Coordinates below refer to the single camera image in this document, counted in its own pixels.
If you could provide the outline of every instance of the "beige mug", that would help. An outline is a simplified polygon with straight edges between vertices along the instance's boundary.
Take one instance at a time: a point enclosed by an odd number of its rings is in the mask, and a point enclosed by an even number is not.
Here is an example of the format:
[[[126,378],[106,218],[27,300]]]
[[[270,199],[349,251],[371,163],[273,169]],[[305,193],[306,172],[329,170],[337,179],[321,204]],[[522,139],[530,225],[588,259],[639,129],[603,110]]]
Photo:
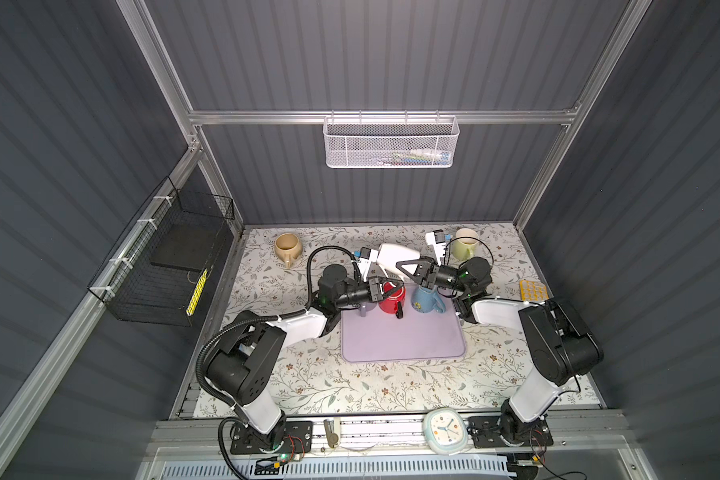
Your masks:
[[[283,234],[275,240],[275,254],[291,268],[293,262],[302,254],[302,241],[294,234]]]
[[[478,237],[478,232],[471,228],[460,228],[456,231],[456,240],[451,244],[451,253],[457,260],[469,260],[474,256],[474,251],[478,247],[478,241],[471,238],[463,238],[465,236]]]

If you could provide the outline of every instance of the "yellow object in basket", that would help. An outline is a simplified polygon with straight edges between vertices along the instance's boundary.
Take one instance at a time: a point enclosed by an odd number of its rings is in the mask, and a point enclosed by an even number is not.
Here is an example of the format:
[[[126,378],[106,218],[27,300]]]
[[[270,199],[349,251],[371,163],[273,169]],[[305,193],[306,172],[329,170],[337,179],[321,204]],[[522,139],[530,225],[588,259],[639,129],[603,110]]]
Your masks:
[[[192,294],[192,300],[190,300],[190,305],[186,308],[187,316],[192,316],[192,314],[195,312],[195,308],[197,308],[197,303],[200,301],[200,294],[202,293],[202,288],[206,285],[207,279],[208,269],[205,269],[202,271],[202,275],[200,275],[200,278],[197,281],[197,285],[195,286],[195,293]]]
[[[543,302],[549,299],[547,286],[541,282],[532,280],[520,280],[520,298],[529,302]]]

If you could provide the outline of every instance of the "green mug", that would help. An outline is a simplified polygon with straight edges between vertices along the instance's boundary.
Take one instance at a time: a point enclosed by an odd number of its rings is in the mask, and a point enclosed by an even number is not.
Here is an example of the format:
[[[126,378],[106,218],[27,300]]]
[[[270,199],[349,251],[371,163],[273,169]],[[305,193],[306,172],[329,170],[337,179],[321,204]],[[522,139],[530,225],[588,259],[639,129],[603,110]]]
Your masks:
[[[478,232],[471,228],[458,229],[456,240],[451,244],[451,253],[456,260],[463,262],[474,256],[474,251],[478,248],[478,241],[474,240],[474,238],[478,238]]]

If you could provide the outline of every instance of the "white mesh basket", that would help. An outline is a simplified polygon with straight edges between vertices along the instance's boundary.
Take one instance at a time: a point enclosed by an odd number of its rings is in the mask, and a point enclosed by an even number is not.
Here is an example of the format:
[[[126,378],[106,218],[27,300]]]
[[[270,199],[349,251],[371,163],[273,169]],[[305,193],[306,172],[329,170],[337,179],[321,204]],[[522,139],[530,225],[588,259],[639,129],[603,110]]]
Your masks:
[[[448,168],[453,165],[456,117],[354,121],[326,117],[326,164],[330,168]]]

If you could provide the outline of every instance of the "basket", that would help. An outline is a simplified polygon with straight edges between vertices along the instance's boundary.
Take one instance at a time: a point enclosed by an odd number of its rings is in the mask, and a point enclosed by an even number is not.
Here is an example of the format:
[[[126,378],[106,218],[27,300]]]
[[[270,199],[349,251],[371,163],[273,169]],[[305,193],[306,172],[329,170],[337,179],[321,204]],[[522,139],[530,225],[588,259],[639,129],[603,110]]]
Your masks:
[[[203,321],[234,241],[233,220],[231,198],[174,189],[151,219],[138,220],[140,232],[124,255],[113,259],[110,252],[94,276],[115,262],[109,281],[92,280],[88,290],[118,320],[175,326]]]
[[[330,168],[449,168],[459,134],[456,117],[440,115],[326,117],[322,131]]]

